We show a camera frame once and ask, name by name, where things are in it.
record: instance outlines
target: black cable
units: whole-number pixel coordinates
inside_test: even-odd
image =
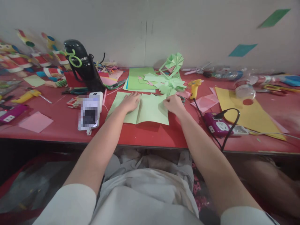
[[[205,126],[206,126],[207,130],[209,131],[209,133],[211,134],[211,136],[216,140],[216,142],[217,142],[218,145],[220,146],[220,149],[222,149],[222,145],[220,144],[220,142],[218,141],[218,139],[214,136],[214,134],[210,131],[208,125],[206,124],[206,121],[205,121],[205,119],[204,119],[204,117],[203,117],[203,115],[202,115],[202,112],[200,111],[200,109],[199,109],[199,107],[198,107],[198,105],[197,105],[196,100],[195,100],[194,98],[193,98],[193,100],[194,100],[195,105],[197,106],[197,109],[198,109],[198,111],[199,111],[199,113],[200,113],[200,116],[201,116],[203,122],[205,123]]]
[[[215,116],[215,118],[216,118],[216,117],[219,117],[220,119],[222,119],[223,116],[224,116],[224,114],[225,114],[228,110],[234,109],[234,110],[237,111],[237,118],[235,119],[235,122],[233,123],[232,127],[229,129],[229,131],[228,131],[228,133],[227,133],[227,135],[226,135],[226,137],[225,137],[225,139],[224,139],[223,145],[221,145],[220,142],[219,142],[219,141],[217,140],[217,138],[215,137],[215,135],[210,131],[208,125],[206,124],[206,121],[205,121],[205,119],[204,119],[204,117],[203,117],[203,115],[202,115],[202,112],[200,111],[200,109],[199,109],[199,107],[198,107],[198,105],[197,105],[197,103],[196,103],[196,100],[195,100],[194,98],[193,98],[193,100],[194,100],[194,103],[195,103],[195,105],[196,105],[196,107],[197,107],[199,113],[200,113],[200,116],[201,116],[203,122],[205,123],[205,126],[206,126],[207,130],[209,131],[209,133],[211,134],[211,136],[216,140],[216,142],[217,142],[218,145],[220,146],[221,152],[223,152],[223,151],[224,151],[224,148],[225,148],[225,144],[226,144],[226,142],[227,142],[227,139],[228,139],[229,136],[231,135],[231,132],[233,131],[234,127],[236,126],[236,124],[237,124],[237,122],[238,122],[238,120],[239,120],[239,118],[240,118],[240,111],[239,111],[238,109],[236,109],[236,108],[229,108],[229,109],[223,110],[221,113],[219,113],[219,114],[217,114],[217,115]]]
[[[237,111],[237,118],[235,119],[235,122],[233,123],[232,127],[229,129],[229,131],[228,131],[228,133],[227,133],[227,135],[226,135],[226,137],[225,137],[225,139],[224,139],[223,145],[222,145],[222,147],[221,147],[221,152],[224,151],[226,141],[227,141],[227,139],[229,138],[229,136],[231,135],[231,132],[233,131],[235,125],[237,124],[238,119],[240,118],[240,114],[241,114],[240,111],[239,111],[238,109],[236,109],[236,108],[226,109],[226,110],[222,111],[222,114],[225,114],[228,110],[231,110],[231,109],[234,109],[234,110]]]
[[[103,56],[103,59],[102,59],[102,61],[101,61],[101,62],[99,62],[99,64],[103,63],[104,59],[105,59],[105,53],[104,53],[104,56]]]

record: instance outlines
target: black thermos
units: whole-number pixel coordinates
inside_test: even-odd
[[[90,92],[103,92],[103,85],[99,74],[94,66],[92,54],[87,54],[82,43],[78,40],[70,39],[64,42],[64,48],[67,52],[67,60],[69,61],[76,80],[84,82]]]

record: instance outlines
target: sleeve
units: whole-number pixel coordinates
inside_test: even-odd
[[[83,184],[69,184],[59,189],[33,225],[90,223],[96,194]]]
[[[232,207],[221,216],[221,225],[279,225],[266,212],[249,206]]]

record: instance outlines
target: green paper sculpture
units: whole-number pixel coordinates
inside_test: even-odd
[[[161,72],[168,80],[170,80],[176,73],[178,73],[179,75],[179,70],[182,64],[183,64],[183,57],[182,54],[178,52],[175,55],[174,54],[170,55],[170,57],[167,58],[167,61],[162,65],[162,67],[160,67],[158,71]],[[162,70],[163,67],[166,67],[171,74],[166,75]]]

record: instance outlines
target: yellow glue gun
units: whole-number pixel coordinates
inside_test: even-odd
[[[191,86],[191,88],[192,88],[190,99],[197,98],[198,87],[199,87],[199,85],[201,85],[202,82],[203,82],[203,80],[198,79],[198,80],[194,80],[194,81],[191,81],[190,83],[188,83],[188,86]]]
[[[19,99],[11,100],[11,102],[22,104],[22,103],[26,102],[27,100],[31,99],[32,97],[38,97],[41,94],[42,93],[40,93],[38,90],[35,90],[35,89],[30,90],[30,91],[26,92],[24,95],[22,95]]]

